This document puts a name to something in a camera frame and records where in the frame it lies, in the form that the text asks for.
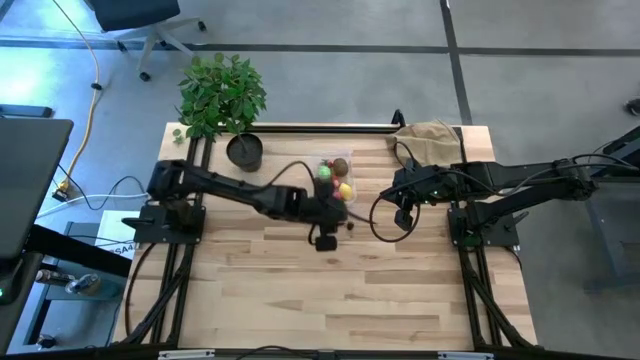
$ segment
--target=butcher block tabletop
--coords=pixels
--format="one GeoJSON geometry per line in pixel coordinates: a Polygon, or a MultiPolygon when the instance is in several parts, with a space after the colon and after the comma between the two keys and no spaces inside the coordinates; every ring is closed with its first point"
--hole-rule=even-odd
{"type": "MultiPolygon", "coordinates": [[[[167,124],[159,159],[184,159],[188,143],[173,142],[178,123],[167,124]]],[[[494,161],[485,126],[461,127],[468,161],[494,161]]],[[[367,217],[371,204],[391,186],[400,168],[381,134],[258,133],[262,167],[244,173],[225,148],[231,135],[216,138],[209,171],[265,184],[295,160],[351,151],[357,199],[350,210],[367,217]]],[[[196,155],[199,164],[203,141],[196,155]]],[[[276,184],[306,187],[308,174],[294,166],[276,184]]],[[[180,348],[471,350],[472,339],[457,251],[450,243],[447,204],[422,206],[416,230],[399,243],[377,240],[369,225],[339,230],[338,249],[316,252],[307,243],[309,225],[270,220],[253,208],[205,195],[202,241],[196,247],[184,308],[180,348]]],[[[381,202],[377,230],[397,237],[395,205],[381,202]]],[[[141,246],[131,269],[147,245],[141,246]]],[[[130,310],[135,327],[158,297],[168,245],[158,244],[141,266],[130,310]]],[[[179,262],[182,253],[178,254],[179,262]]],[[[512,324],[530,342],[535,333],[522,274],[513,254],[487,248],[494,297],[512,324]]],[[[486,311],[479,301],[485,339],[486,311]]],[[[173,301],[165,317],[166,338],[173,301]]],[[[125,337],[120,311],[114,341],[125,337]]]]}

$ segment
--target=plastic container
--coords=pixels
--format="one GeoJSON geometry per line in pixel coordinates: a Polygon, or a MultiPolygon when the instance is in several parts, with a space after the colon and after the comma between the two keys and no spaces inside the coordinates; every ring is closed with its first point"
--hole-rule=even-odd
{"type": "MultiPolygon", "coordinates": [[[[352,193],[352,197],[350,200],[348,201],[344,201],[345,204],[347,205],[351,205],[356,201],[356,198],[358,197],[358,192],[356,191],[356,182],[354,180],[353,177],[353,166],[351,164],[351,150],[336,150],[336,151],[327,151],[327,152],[323,152],[317,155],[313,155],[311,157],[311,159],[309,160],[308,165],[311,167],[311,170],[313,170],[313,175],[315,177],[319,176],[319,169],[321,165],[324,165],[326,163],[330,162],[334,162],[336,159],[342,158],[347,162],[347,166],[349,168],[349,172],[347,173],[347,175],[342,176],[342,177],[338,177],[338,181],[340,182],[340,184],[347,184],[351,187],[351,193],[352,193]]],[[[333,181],[333,169],[331,169],[331,174],[332,177],[330,180],[328,181],[333,181]]]]}

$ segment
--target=beige cloth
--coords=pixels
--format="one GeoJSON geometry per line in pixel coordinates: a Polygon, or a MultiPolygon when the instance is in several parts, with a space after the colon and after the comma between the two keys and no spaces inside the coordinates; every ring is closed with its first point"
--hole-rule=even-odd
{"type": "MultiPolygon", "coordinates": [[[[405,143],[420,165],[449,165],[462,162],[460,139],[453,129],[440,120],[408,125],[386,138],[387,146],[393,149],[396,141],[405,143]]],[[[409,153],[398,145],[398,157],[403,164],[409,153]]]]}

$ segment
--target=black plant pot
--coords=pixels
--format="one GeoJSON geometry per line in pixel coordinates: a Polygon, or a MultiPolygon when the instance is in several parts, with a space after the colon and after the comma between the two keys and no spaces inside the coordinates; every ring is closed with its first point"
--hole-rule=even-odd
{"type": "Polygon", "coordinates": [[[253,134],[236,135],[227,145],[227,156],[246,172],[258,171],[262,165],[262,141],[253,134]]]}

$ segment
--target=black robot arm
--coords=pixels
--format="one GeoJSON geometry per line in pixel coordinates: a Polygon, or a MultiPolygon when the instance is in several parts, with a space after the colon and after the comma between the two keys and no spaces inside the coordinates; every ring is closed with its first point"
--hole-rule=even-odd
{"type": "Polygon", "coordinates": [[[418,203],[469,202],[465,208],[450,211],[449,225],[455,241],[459,240],[456,234],[464,236],[552,199],[586,200],[596,188],[585,167],[569,159],[518,166],[469,162],[448,168],[420,166],[409,161],[405,168],[396,171],[393,186],[381,195],[399,207],[395,221],[403,229],[411,227],[413,219],[409,212],[418,203]],[[528,188],[517,191],[523,186],[528,188]],[[505,189],[513,189],[513,193],[509,196],[498,193],[505,189]],[[493,202],[473,201],[491,195],[503,197],[493,202]]]}
{"type": "MultiPolygon", "coordinates": [[[[189,165],[184,160],[165,160],[156,163],[147,191],[153,200],[171,209],[180,209],[189,194],[203,192],[250,205],[274,220],[316,225],[320,229],[320,236],[315,239],[316,250],[335,250],[337,240],[333,234],[347,220],[346,206],[331,196],[331,183],[317,181],[314,189],[316,193],[309,197],[303,188],[256,186],[189,165]]],[[[176,225],[181,226],[188,224],[189,216],[178,210],[177,219],[176,225]]]]}

